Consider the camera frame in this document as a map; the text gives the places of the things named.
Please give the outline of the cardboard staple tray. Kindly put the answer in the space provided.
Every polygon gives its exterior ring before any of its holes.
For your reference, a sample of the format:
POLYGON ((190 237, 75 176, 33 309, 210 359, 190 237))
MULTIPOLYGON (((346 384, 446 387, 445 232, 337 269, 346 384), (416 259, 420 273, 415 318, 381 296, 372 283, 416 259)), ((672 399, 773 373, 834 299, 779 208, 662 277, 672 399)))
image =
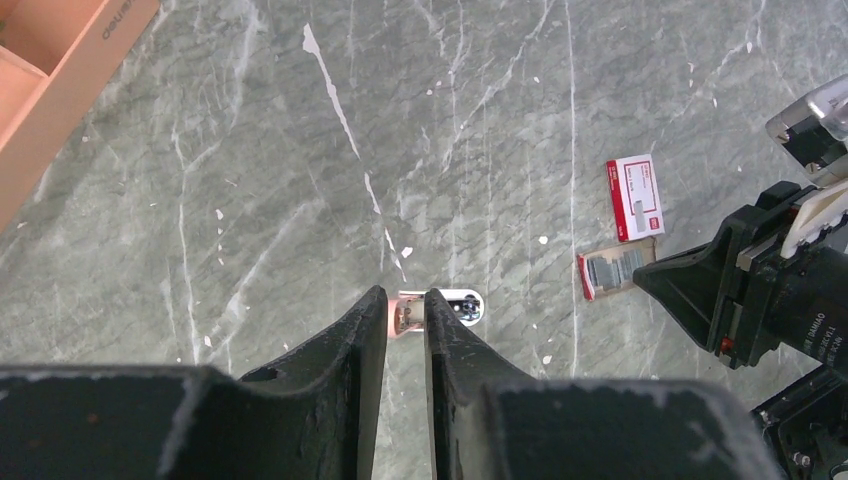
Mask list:
POLYGON ((633 287, 634 271, 655 260, 654 237, 578 254, 584 298, 594 301, 633 287))

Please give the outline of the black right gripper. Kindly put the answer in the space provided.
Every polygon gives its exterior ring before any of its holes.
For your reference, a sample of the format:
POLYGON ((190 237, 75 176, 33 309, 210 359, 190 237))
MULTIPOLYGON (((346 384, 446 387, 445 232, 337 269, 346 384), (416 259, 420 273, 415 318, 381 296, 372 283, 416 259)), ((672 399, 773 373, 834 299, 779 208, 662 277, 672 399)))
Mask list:
POLYGON ((817 192, 771 186, 726 217, 712 242, 636 269, 635 285, 733 368, 785 344, 846 370, 847 212, 790 240, 817 192))

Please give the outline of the pink white stapler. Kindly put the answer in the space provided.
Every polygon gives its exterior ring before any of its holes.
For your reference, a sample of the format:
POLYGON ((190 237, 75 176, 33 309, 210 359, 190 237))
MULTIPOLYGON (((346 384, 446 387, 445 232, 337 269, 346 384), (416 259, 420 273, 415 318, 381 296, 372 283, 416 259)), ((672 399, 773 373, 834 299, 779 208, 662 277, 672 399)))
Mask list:
POLYGON ((468 288, 439 288, 442 303, 434 304, 430 311, 427 290, 400 290, 389 299, 387 314, 387 336, 398 338, 407 333, 422 333, 426 321, 436 314, 445 316, 448 311, 466 327, 472 327, 485 317, 486 305, 483 296, 468 288))

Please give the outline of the small staple box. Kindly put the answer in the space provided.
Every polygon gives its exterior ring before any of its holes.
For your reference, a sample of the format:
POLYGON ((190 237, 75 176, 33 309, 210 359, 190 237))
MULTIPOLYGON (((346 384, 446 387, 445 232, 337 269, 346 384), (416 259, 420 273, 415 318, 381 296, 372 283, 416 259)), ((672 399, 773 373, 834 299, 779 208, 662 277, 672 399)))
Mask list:
POLYGON ((665 233, 659 188, 650 154, 608 160, 605 164, 620 242, 665 233))

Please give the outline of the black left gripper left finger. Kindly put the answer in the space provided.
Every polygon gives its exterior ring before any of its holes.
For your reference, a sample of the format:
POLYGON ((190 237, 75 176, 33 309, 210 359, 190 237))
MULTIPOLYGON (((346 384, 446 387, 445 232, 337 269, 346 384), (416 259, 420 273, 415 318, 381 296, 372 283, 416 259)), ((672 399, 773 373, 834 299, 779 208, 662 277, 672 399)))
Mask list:
POLYGON ((7 365, 5 479, 368 479, 387 344, 370 288, 241 378, 177 365, 7 365))

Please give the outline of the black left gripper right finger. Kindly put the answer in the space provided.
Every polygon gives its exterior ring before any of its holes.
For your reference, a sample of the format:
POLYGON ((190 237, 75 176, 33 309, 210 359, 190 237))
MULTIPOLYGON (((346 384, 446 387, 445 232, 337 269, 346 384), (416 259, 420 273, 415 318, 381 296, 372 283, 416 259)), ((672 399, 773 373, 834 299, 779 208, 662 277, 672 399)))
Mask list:
POLYGON ((778 479, 725 389, 671 379, 539 380, 457 321, 426 321, 437 479, 778 479))

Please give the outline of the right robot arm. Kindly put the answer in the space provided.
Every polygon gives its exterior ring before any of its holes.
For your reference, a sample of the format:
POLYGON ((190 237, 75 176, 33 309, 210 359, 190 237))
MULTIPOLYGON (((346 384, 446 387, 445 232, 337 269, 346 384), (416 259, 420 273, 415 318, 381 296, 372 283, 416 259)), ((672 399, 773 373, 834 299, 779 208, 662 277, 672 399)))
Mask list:
POLYGON ((788 479, 847 475, 847 218, 790 258, 782 242, 812 186, 781 181, 729 215, 713 240, 638 268, 634 283, 727 367, 782 345, 817 367, 752 414, 788 479))

